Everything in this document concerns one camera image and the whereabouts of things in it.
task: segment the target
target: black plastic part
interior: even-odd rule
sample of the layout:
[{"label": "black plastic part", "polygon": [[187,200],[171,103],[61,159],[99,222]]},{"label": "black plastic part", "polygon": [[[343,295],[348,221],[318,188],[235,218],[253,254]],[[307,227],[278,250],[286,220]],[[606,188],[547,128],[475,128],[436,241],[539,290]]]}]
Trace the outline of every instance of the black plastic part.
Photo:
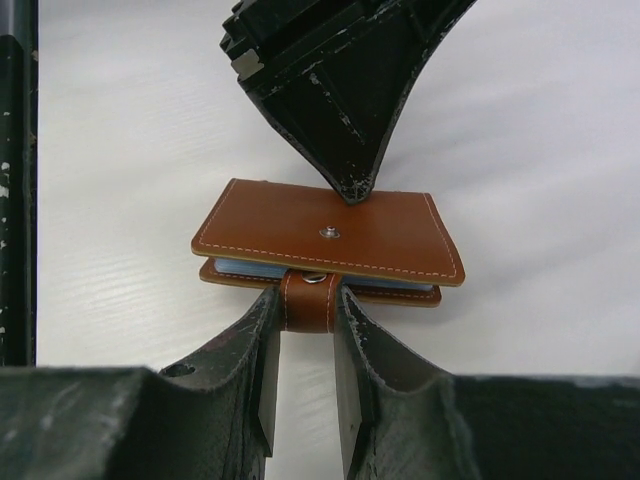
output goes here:
[{"label": "black plastic part", "polygon": [[160,375],[0,369],[0,478],[263,479],[280,308],[278,290],[267,289],[240,321]]},{"label": "black plastic part", "polygon": [[0,0],[0,366],[35,364],[36,0]]},{"label": "black plastic part", "polygon": [[425,63],[475,0],[245,0],[221,47],[271,126],[349,204]]},{"label": "black plastic part", "polygon": [[346,288],[335,356],[349,480],[640,478],[638,379],[453,376],[369,319]]}]

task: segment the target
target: metal snap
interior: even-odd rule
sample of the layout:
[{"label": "metal snap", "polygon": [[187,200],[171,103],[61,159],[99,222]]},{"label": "metal snap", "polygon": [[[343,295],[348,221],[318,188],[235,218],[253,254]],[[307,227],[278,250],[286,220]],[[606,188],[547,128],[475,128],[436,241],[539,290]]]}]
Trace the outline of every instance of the metal snap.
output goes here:
[{"label": "metal snap", "polygon": [[340,232],[338,232],[336,227],[325,227],[320,230],[320,235],[324,238],[338,238],[340,236]]},{"label": "metal snap", "polygon": [[327,278],[326,273],[320,272],[304,272],[302,279],[307,283],[321,283]]}]

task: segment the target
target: brown leather wallet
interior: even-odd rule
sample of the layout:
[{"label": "brown leather wallet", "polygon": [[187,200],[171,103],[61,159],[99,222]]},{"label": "brown leather wallet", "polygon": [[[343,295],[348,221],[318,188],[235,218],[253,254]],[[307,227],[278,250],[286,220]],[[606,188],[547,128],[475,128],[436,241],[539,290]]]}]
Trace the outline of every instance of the brown leather wallet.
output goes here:
[{"label": "brown leather wallet", "polygon": [[[283,284],[289,271],[339,274],[364,302],[435,307],[439,287],[465,277],[433,199],[423,193],[375,191],[348,206],[330,189],[232,179],[191,246],[209,257],[200,270],[207,282],[264,288]],[[229,260],[280,273],[229,270]]]}]

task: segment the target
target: white table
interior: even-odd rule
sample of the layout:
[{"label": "white table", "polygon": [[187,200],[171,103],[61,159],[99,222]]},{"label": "white table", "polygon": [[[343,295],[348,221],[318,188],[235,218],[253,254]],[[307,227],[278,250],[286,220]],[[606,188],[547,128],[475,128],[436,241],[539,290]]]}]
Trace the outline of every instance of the white table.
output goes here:
[{"label": "white table", "polygon": [[[40,365],[191,352],[256,290],[189,242],[231,177],[324,186],[236,85],[233,1],[43,0]],[[467,271],[371,316],[454,373],[640,375],[637,0],[481,0],[400,119],[377,188],[429,191]],[[328,336],[284,334],[268,479],[341,478]]]}]

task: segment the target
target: black vertical bar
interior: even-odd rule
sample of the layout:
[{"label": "black vertical bar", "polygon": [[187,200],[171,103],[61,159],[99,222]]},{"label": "black vertical bar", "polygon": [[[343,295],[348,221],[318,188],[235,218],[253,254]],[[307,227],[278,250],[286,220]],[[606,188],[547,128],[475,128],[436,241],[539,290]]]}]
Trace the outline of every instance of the black vertical bar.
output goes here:
[{"label": "black vertical bar", "polygon": [[0,0],[0,366],[35,364],[37,29]]}]

